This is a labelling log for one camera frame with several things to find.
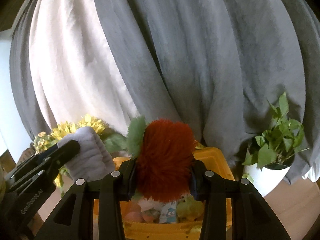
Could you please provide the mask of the white knotted plush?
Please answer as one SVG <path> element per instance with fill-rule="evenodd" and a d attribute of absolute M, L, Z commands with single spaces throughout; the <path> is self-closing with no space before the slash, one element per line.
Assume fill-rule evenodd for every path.
<path fill-rule="evenodd" d="M 80 145 L 79 153 L 65 164 L 74 181 L 81 178 L 87 182 L 100 180 L 116 170 L 111 155 L 93 128 L 81 127 L 75 133 L 63 137 L 57 145 L 61 147 L 71 140 Z"/>

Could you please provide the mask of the Mickey Mouse plush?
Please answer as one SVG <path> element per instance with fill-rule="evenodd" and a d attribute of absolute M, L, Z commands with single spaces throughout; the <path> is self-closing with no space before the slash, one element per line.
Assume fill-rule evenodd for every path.
<path fill-rule="evenodd" d="M 153 200 L 152 198 L 146 199 L 143 197 L 142 194 L 138 192 L 138 193 L 135 193 L 135 195 L 131 198 L 131 201 L 139 205 L 142 212 L 145 212 L 151 209 L 161 211 L 161 209 L 166 205 L 173 206 L 174 208 L 176 208 L 177 204 L 180 201 L 184 200 L 186 196 L 187 194 L 181 195 L 180 199 L 174 200 L 171 202 L 159 202 L 159 201 Z"/>

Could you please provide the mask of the red pompom apple toy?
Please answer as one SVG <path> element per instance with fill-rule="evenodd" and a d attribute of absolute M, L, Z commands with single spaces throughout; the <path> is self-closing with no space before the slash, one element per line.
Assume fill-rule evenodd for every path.
<path fill-rule="evenodd" d="M 165 203 L 189 193 L 195 139 L 188 124 L 169 119 L 147 123 L 144 116 L 135 117 L 126 143 L 136 161 L 136 190 L 145 199 Z"/>

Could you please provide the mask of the green frog plush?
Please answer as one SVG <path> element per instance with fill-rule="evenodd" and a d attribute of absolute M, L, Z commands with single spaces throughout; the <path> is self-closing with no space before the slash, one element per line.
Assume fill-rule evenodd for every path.
<path fill-rule="evenodd" d="M 204 213 L 204 204 L 201 201 L 196 201 L 192 195 L 183 196 L 176 206 L 176 214 L 179 219 L 184 219 L 190 222 L 195 221 Z"/>

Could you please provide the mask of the patterned brown cloth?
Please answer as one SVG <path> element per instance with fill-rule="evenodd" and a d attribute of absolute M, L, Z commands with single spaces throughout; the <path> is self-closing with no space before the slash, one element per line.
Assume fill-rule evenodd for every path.
<path fill-rule="evenodd" d="M 33 155 L 35 155 L 35 147 L 34 147 L 34 143 L 31 142 L 29 147 L 22 152 L 22 154 L 17 162 L 17 166 L 20 165 L 21 163 L 23 163 L 24 161 L 28 160 Z"/>

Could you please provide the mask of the white plant pot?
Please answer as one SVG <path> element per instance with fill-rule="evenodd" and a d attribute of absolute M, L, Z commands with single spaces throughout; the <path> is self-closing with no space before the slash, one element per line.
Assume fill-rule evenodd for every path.
<path fill-rule="evenodd" d="M 244 166 L 244 175 L 249 175 L 254 187 L 265 197 L 282 181 L 290 167 L 281 170 L 271 170 L 263 167 L 257 168 L 257 165 Z"/>

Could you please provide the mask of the orange plastic crate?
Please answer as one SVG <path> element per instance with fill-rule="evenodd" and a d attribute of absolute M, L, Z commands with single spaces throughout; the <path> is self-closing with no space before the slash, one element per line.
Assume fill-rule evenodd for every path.
<path fill-rule="evenodd" d="M 220 149 L 205 147 L 194 152 L 194 157 L 202 161 L 206 168 L 219 174 L 222 178 L 234 180 L 227 161 Z M 193 222 L 178 220 L 174 224 L 127 222 L 124 220 L 129 202 L 121 202 L 121 214 L 127 239 L 199 239 L 202 217 Z"/>

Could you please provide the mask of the sunflower bouquet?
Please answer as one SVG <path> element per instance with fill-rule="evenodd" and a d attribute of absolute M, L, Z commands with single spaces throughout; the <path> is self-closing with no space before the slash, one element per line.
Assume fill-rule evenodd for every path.
<path fill-rule="evenodd" d="M 106 122 L 86 115 L 77 124 L 61 122 L 50 133 L 40 132 L 34 139 L 35 153 L 39 154 L 57 144 L 61 147 L 70 141 L 80 145 L 80 151 L 59 169 L 54 184 L 65 194 L 64 176 L 72 180 L 102 179 L 117 168 L 116 158 L 127 158 L 126 137 L 112 129 Z"/>

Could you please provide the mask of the green potted plant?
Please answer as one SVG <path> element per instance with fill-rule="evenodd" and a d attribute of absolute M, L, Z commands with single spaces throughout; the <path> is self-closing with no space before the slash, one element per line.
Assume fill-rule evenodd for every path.
<path fill-rule="evenodd" d="M 303 124 L 288 117 L 290 107 L 287 93 L 279 96 L 277 105 L 269 103 L 269 107 L 270 126 L 251 139 L 242 163 L 242 176 L 251 181 L 257 181 L 254 171 L 289 169 L 297 154 L 309 150 L 302 146 L 305 139 Z"/>

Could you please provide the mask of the beige curtain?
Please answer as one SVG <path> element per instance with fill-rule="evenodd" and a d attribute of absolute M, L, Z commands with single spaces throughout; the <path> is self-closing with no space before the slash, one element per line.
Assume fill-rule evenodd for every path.
<path fill-rule="evenodd" d="M 38 0 L 29 36 L 31 78 L 50 128 L 85 115 L 122 135 L 138 115 L 94 0 Z"/>

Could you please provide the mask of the grey curtain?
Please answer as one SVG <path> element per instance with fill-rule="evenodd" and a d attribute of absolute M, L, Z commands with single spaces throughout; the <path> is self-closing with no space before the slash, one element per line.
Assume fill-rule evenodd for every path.
<path fill-rule="evenodd" d="M 13 25 L 10 81 L 31 137 L 48 131 L 31 78 L 29 36 L 38 0 Z M 319 167 L 319 19 L 306 0 L 94 0 L 121 77 L 147 120 L 187 123 L 195 138 L 233 163 L 270 123 L 283 92 L 304 125 L 286 175 L 316 178 Z"/>

